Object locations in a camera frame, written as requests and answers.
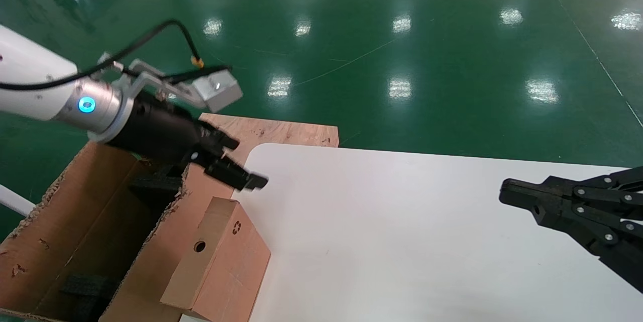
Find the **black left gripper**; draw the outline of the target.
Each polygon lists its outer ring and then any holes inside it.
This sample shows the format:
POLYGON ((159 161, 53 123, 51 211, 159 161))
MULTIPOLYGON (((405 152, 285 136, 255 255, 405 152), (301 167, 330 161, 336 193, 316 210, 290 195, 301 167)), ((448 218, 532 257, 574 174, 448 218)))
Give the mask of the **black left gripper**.
POLYGON ((266 187, 269 178, 247 171, 225 155, 239 144, 216 127, 202 127, 186 109, 161 102, 146 91, 136 96, 119 133, 106 141, 110 147, 166 164, 196 162, 207 176, 239 191, 266 187))

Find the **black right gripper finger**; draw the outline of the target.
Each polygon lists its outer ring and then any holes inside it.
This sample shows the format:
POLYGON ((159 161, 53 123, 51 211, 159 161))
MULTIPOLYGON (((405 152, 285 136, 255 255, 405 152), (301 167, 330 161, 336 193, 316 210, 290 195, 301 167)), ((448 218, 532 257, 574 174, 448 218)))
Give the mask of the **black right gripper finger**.
POLYGON ((611 271, 642 292, 641 205, 613 210, 555 196, 502 193, 505 205, 532 212, 538 226, 569 235, 611 271))
POLYGON ((501 203, 525 210, 535 206, 583 206, 620 219, 641 221, 642 168, 631 168, 585 180, 548 176, 539 184, 506 179, 501 185, 501 203))

